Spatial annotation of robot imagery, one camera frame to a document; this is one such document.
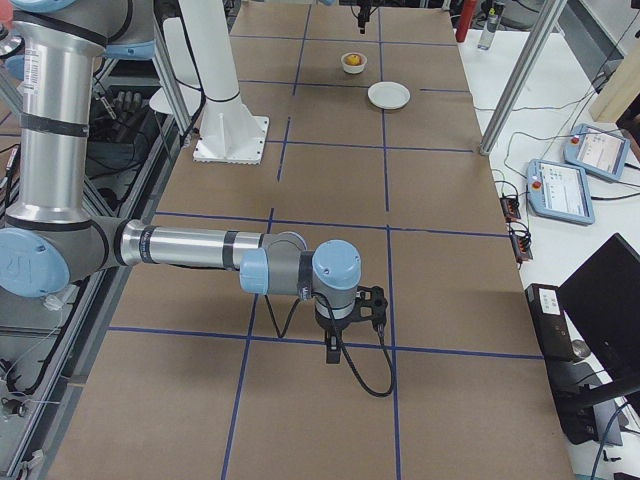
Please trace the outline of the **black computer box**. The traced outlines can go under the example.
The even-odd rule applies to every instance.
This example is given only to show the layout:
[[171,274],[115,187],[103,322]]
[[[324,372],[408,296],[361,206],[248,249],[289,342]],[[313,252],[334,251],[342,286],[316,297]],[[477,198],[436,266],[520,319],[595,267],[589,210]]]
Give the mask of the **black computer box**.
[[611,419],[615,395],[586,362],[586,343],[571,338],[558,288],[532,283],[525,295],[564,434],[574,445],[604,440],[621,446],[619,422]]

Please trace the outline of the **far orange connector block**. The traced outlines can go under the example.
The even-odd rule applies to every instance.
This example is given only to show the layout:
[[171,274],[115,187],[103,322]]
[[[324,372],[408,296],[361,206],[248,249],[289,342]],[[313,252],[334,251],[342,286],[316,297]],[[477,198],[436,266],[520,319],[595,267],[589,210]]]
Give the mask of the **far orange connector block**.
[[[501,180],[499,181],[499,184],[501,185],[499,202],[500,202],[500,206],[501,206],[503,215],[505,217],[505,220],[507,222],[520,220],[521,215],[520,215],[520,209],[519,209],[520,207],[519,191],[512,183],[508,181]],[[512,193],[504,192],[504,187],[506,185],[508,185],[513,190]]]

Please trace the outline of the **clear water bottle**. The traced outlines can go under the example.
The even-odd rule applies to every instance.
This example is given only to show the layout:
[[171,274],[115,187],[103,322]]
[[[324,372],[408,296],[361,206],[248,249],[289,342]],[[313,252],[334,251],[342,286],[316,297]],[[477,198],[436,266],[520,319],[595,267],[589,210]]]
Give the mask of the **clear water bottle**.
[[488,10],[486,21],[483,27],[483,31],[481,33],[479,42],[477,44],[477,48],[480,50],[489,50],[495,33],[498,30],[503,12],[505,7],[505,1],[497,0],[491,3],[491,6]]

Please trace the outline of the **white plate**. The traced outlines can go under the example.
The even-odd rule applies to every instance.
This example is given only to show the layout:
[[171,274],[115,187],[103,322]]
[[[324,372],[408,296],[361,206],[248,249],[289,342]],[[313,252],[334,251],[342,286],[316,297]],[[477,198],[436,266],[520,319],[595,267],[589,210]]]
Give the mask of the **white plate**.
[[403,108],[411,99],[407,87],[392,81],[381,81],[371,85],[367,90],[367,96],[371,104],[384,110]]

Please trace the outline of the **white bowl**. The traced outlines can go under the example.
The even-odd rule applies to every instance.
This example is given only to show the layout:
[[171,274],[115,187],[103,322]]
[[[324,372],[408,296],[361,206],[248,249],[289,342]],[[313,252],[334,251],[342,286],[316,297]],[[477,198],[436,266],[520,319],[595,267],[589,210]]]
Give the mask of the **white bowl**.
[[[344,58],[347,55],[353,54],[353,53],[359,54],[362,57],[362,64],[361,65],[359,65],[359,66],[349,66],[349,65],[346,65],[344,63]],[[367,65],[367,57],[362,53],[359,53],[359,52],[348,52],[348,53],[345,53],[345,54],[343,54],[341,56],[341,66],[342,66],[343,71],[345,73],[347,73],[347,74],[352,74],[352,75],[360,74],[365,70],[366,65]]]

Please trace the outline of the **orange connector block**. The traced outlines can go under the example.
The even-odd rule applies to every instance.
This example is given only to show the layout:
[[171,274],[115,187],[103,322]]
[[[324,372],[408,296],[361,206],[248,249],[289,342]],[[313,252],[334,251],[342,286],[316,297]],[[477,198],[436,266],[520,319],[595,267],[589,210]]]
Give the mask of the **orange connector block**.
[[528,226],[520,221],[512,221],[507,227],[516,263],[521,265],[532,260],[531,233]]
[[[520,209],[519,209],[520,207],[519,191],[512,183],[508,181],[501,180],[499,181],[499,184],[501,185],[499,202],[500,202],[500,206],[501,206],[503,215],[505,217],[505,220],[507,222],[520,220],[521,215],[520,215]],[[512,193],[504,192],[504,187],[506,185],[508,185],[513,190]]]

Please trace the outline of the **far blue teach pendant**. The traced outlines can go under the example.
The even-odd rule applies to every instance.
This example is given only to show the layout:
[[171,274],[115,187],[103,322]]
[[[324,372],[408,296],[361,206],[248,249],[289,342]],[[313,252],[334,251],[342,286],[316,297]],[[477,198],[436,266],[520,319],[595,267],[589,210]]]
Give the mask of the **far blue teach pendant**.
[[564,160],[588,174],[617,182],[624,170],[630,141],[621,134],[588,124],[574,127],[564,145]]

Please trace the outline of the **near blue teach pendant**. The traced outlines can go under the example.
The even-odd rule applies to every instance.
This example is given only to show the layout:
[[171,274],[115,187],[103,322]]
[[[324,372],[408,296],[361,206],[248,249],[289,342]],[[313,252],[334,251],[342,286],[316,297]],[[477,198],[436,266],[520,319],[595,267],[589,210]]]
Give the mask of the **near blue teach pendant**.
[[595,222],[586,171],[581,167],[532,159],[527,166],[527,193],[538,216],[578,225]]

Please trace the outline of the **blue teach pendant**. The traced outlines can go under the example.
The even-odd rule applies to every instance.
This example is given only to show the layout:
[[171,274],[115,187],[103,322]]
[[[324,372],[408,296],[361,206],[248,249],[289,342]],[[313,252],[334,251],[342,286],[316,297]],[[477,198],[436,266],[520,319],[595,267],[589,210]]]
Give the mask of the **blue teach pendant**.
[[527,193],[538,216],[578,225],[595,222],[586,171],[581,167],[532,159],[527,166]]
[[564,160],[588,174],[617,182],[624,170],[630,141],[621,134],[588,124],[574,127],[564,145]]

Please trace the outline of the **near orange connector block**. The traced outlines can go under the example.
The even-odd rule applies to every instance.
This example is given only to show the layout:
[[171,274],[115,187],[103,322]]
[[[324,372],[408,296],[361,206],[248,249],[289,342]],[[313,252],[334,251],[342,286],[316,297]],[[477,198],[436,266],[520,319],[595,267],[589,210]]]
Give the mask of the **near orange connector block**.
[[532,260],[531,233],[528,226],[520,221],[512,221],[507,227],[516,263],[521,265]]

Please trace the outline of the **black monitor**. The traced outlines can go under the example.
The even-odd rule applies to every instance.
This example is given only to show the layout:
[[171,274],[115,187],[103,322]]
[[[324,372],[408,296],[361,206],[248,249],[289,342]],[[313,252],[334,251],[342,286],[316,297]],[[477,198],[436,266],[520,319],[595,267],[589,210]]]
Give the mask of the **black monitor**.
[[615,233],[559,287],[569,319],[607,373],[639,371],[639,253]]

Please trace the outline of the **red yellow apple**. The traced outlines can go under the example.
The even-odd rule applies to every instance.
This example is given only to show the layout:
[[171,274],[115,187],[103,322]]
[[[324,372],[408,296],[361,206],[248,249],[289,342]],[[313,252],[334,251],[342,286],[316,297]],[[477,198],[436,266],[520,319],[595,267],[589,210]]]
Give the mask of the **red yellow apple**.
[[359,54],[349,54],[344,58],[344,63],[349,66],[359,66],[362,64],[362,57]]

